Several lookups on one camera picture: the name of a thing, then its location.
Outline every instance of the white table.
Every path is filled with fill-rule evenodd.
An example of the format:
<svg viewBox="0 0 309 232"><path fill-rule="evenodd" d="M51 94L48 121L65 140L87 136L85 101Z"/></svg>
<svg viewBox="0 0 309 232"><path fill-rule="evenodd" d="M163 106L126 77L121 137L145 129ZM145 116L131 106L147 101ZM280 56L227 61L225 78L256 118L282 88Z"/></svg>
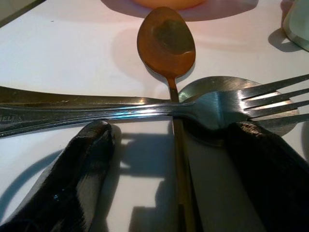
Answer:
<svg viewBox="0 0 309 232"><path fill-rule="evenodd" d="M197 60L178 88L214 75L267 83L309 73L309 53L285 40L280 30L282 2L208 0L208 6L182 11L191 19L187 24ZM167 99L166 83L146 71L136 49L143 21L138 16L148 12L129 0L47 0L0 28L0 85ZM193 15L206 20L194 21ZM2 222L82 126L0 139ZM304 158L309 158L308 127L298 124L284 136ZM91 231L104 226L111 232L174 231L170 118L115 128L118 144ZM190 138L187 143L205 231L264 231L226 152Z"/></svg>

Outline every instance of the spoon bowl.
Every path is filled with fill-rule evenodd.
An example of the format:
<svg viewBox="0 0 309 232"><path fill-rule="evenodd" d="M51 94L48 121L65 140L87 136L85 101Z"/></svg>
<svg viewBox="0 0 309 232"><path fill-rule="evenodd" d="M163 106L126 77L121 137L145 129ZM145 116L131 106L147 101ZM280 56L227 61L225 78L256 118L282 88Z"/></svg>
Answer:
<svg viewBox="0 0 309 232"><path fill-rule="evenodd" d="M178 102L175 79L191 69L196 57L192 34L182 17L168 7L151 11L140 26L137 48L144 64L167 79L171 101Z"/></svg>
<svg viewBox="0 0 309 232"><path fill-rule="evenodd" d="M258 86L258 85L260 85L260 83L254 82L248 79L244 79L244 78L234 77L234 76L204 77L204 78L198 79L186 85L179 92L179 101L180 102L193 101L208 92L229 91L229 90L248 88L248 87ZM292 101L287 100L285 103L290 104L292 103ZM263 119L293 116L293 115L298 115L298 114L299 114L299 110L294 109L294 110L290 110L290 111L286 111L282 113L264 116ZM200 127L195 122L192 122L190 120L184 120L183 126L185 130L194 139L197 139L201 143L212 145L212 146L223 146L224 144L221 136L217 136L216 134L209 133L209 131L206 131L203 127ZM267 130L279 136L284 136L288 132L290 132L295 126L296 124L293 123L293 124L287 124L287 125L274 126L271 128L267 128Z"/></svg>

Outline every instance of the cutlery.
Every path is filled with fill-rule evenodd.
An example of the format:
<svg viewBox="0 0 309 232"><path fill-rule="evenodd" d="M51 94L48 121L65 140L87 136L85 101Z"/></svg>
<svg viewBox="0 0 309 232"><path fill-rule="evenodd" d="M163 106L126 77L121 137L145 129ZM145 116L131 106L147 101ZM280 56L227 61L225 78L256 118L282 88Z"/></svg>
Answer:
<svg viewBox="0 0 309 232"><path fill-rule="evenodd" d="M256 85L259 85L259 83L234 76L209 76L195 80L186 85L179 92L179 100L180 102L185 102L188 100L194 100L197 97L212 91L235 90ZM95 108L170 102L170 100L144 97L110 97L43 93L1 86L0 92L0 105L8 106L29 106L44 108ZM297 114L298 110L295 109L267 117L284 117ZM280 126L277 126L276 124L271 125L268 123L266 129L280 136L283 136L291 129L293 129L294 126L295 124L281 123ZM202 132L200 127L196 126L195 123L190 123L189 121L185 120L184 127L200 141L205 142L207 140L212 145L218 143L213 138L209 138L206 133Z"/></svg>
<svg viewBox="0 0 309 232"><path fill-rule="evenodd" d="M192 34L182 17L168 7L152 10L140 26L137 48L144 64L166 78L171 102L179 102L175 80L192 68L196 56ZM178 230L200 231L201 221L183 145L183 124L180 119L173 119L173 129Z"/></svg>
<svg viewBox="0 0 309 232"><path fill-rule="evenodd" d="M153 105L126 106L105 109L41 109L32 107L0 106L0 137L36 131L56 126L84 123L95 119L115 120L156 116L179 116L191 119L209 133L224 131L233 122L253 120L266 115L290 111L309 104L301 101L259 109L258 106L286 101L304 94L309 89L280 94L259 100L249 100L277 89L309 79L309 74L290 79L225 92L210 92L194 101ZM293 115L256 121L259 125L298 123L308 120L309 114Z"/></svg>

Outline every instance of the gold spoon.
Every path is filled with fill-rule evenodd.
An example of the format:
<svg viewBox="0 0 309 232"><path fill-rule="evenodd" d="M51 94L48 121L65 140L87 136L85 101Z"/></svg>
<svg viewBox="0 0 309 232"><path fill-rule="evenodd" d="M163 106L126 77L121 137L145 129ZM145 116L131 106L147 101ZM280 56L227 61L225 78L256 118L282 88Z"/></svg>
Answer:
<svg viewBox="0 0 309 232"><path fill-rule="evenodd" d="M140 27L137 48L145 65L167 79L171 102L179 102L175 80L191 69L196 56L192 34L182 17L168 7L151 11ZM201 230L201 223L189 161L183 147L183 123L180 119L173 119L173 126L178 231L195 232Z"/></svg>

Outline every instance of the fork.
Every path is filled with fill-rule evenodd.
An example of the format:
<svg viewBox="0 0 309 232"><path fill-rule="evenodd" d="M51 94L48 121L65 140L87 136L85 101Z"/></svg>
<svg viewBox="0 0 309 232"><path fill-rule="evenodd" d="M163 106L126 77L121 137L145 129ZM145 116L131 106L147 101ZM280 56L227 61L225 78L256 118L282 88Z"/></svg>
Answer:
<svg viewBox="0 0 309 232"><path fill-rule="evenodd" d="M308 120L309 114L258 119L309 104L309 101L286 103L291 97L309 92L309 88L260 99L256 97L308 79L309 74L255 87L224 92L214 91L186 103L160 103L108 109L39 109L2 105L0 106L0 137L97 119L115 120L156 116L188 118L211 132L222 131L233 122L248 120L255 120L266 128L273 125L299 123Z"/></svg>

